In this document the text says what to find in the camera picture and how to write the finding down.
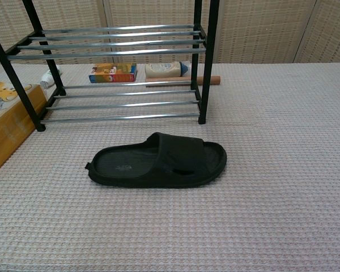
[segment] wooden stick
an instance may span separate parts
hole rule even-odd
[[[180,76],[178,78],[147,78],[145,82],[158,82],[158,81],[189,81],[192,78],[190,76]],[[197,77],[198,85],[203,85],[203,77],[198,76]],[[210,84],[211,85],[219,85],[220,84],[220,75],[212,75],[210,78]],[[181,86],[181,84],[174,83],[174,85],[167,85],[167,86]]]

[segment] plastic bottle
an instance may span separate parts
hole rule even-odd
[[[182,77],[187,70],[187,65],[179,61],[170,63],[148,63],[145,65],[146,78]]]
[[[62,69],[58,65],[57,65],[57,69],[58,69],[59,75],[61,75],[62,74]],[[48,70],[41,77],[41,79],[40,79],[40,86],[42,88],[44,88],[44,89],[48,89],[53,84],[54,84],[54,79],[53,79],[52,73],[50,72],[50,70]]]

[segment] small box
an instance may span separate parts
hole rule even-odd
[[[40,85],[23,84],[36,111],[46,104]],[[0,166],[35,129],[22,101],[11,83],[0,82]]]
[[[98,63],[90,73],[91,83],[133,82],[136,80],[136,63]]]

